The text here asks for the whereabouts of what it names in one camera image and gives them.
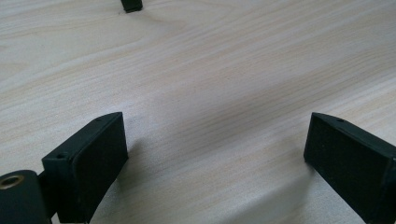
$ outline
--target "wood grain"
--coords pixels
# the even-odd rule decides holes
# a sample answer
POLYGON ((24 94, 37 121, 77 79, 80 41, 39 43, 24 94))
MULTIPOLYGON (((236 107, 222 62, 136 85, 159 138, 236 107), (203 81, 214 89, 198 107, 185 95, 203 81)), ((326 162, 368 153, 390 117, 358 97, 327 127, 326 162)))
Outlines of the wood grain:
POLYGON ((1 173, 122 111, 94 224, 363 223, 304 141, 317 111, 396 145, 396 2, 143 3, 0 2, 1 173))

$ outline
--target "black object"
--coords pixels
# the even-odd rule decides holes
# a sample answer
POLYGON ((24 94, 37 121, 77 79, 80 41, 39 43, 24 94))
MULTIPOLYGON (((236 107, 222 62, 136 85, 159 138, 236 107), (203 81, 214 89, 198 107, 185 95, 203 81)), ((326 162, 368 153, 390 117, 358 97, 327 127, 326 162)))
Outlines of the black object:
POLYGON ((143 8, 142 0, 121 0, 126 13, 140 11, 143 8))
POLYGON ((395 146, 346 120, 313 113, 304 158, 366 223, 395 222, 395 146))
POLYGON ((91 121, 42 159, 44 172, 0 177, 0 223, 90 222, 128 160, 122 113, 91 121))

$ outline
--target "screw hole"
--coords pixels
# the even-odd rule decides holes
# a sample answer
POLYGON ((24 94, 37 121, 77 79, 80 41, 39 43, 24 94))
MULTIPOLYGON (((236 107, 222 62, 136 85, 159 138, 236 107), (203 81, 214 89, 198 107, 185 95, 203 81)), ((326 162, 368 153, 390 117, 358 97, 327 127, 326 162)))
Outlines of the screw hole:
POLYGON ((19 185, 24 179, 23 175, 12 175, 0 182, 0 189, 10 189, 19 185))

